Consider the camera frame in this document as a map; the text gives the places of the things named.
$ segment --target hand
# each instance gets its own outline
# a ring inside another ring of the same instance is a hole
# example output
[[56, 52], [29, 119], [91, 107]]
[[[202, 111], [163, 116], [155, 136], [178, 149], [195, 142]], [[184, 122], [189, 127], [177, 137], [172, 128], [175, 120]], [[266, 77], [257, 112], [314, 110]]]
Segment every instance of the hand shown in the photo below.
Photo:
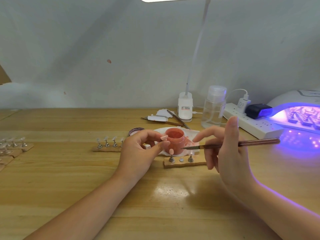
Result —
[[[120, 160], [116, 175], [138, 182], [150, 168], [158, 154], [164, 150], [170, 141], [162, 141], [163, 135], [150, 129], [144, 129], [125, 139], [122, 145]], [[144, 143], [151, 146], [146, 149]]]
[[207, 140], [207, 144], [216, 144], [223, 141], [220, 149], [205, 149], [204, 156], [209, 170], [216, 168], [226, 187], [235, 193], [238, 190], [245, 190], [255, 178], [251, 172], [248, 159], [247, 147], [238, 147], [239, 138], [238, 117], [231, 117], [226, 128], [211, 126], [199, 132], [193, 139], [199, 142], [205, 137], [215, 136]]

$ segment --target white wall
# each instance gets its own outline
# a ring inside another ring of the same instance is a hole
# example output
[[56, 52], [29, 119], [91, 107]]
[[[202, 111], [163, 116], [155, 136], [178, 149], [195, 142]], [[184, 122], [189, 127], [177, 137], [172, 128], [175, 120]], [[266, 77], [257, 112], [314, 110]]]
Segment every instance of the white wall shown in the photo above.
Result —
[[[204, 3], [0, 0], [0, 64], [13, 81], [0, 86], [0, 108], [176, 106]], [[212, 0], [190, 85], [194, 105], [214, 84], [245, 88], [254, 103], [319, 86], [319, 7]]]

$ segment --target uv nail lamp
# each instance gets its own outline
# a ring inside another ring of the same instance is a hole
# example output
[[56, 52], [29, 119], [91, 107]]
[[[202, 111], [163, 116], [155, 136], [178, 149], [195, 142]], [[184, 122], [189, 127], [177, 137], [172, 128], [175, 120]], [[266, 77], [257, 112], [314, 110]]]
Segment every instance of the uv nail lamp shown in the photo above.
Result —
[[286, 92], [268, 103], [270, 121], [282, 127], [320, 134], [320, 88]]

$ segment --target wooden table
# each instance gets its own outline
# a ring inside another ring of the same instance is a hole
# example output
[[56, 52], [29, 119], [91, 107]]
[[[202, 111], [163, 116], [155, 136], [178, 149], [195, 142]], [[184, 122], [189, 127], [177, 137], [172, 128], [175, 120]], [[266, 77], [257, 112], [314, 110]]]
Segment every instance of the wooden table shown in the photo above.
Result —
[[[156, 111], [32, 109], [1, 118], [1, 136], [26, 136], [35, 146], [0, 172], [0, 239], [24, 238], [108, 179], [119, 153], [91, 152], [96, 138], [165, 127], [140, 119]], [[189, 123], [192, 129], [202, 129], [200, 118]], [[280, 144], [250, 147], [249, 153], [259, 181], [320, 213], [319, 152]], [[216, 171], [163, 169], [162, 160], [156, 158], [97, 239], [279, 239], [225, 192]]]

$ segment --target white power strip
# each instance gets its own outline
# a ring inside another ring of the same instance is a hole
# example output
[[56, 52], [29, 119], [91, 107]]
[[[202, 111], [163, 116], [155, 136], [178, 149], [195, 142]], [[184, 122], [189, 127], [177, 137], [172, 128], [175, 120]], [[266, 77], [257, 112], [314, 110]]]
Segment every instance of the white power strip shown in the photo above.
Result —
[[261, 117], [258, 119], [252, 119], [246, 116], [245, 113], [239, 113], [237, 105], [229, 103], [223, 112], [223, 117], [229, 119], [232, 116], [238, 117], [238, 125], [248, 133], [252, 134], [258, 139], [270, 139], [280, 137], [283, 128], [279, 125], [270, 122], [267, 118]]

